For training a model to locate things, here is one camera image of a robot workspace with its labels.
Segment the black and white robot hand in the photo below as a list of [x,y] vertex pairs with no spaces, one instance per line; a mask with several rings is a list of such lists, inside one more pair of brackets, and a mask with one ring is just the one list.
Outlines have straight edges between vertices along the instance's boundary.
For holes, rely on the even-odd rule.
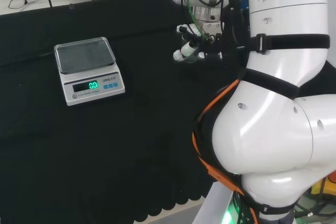
[[221,53],[223,36],[221,33],[205,33],[208,36],[208,39],[206,39],[202,37],[194,24],[178,25],[176,31],[181,35],[182,46],[173,53],[175,61],[194,63],[223,59]]

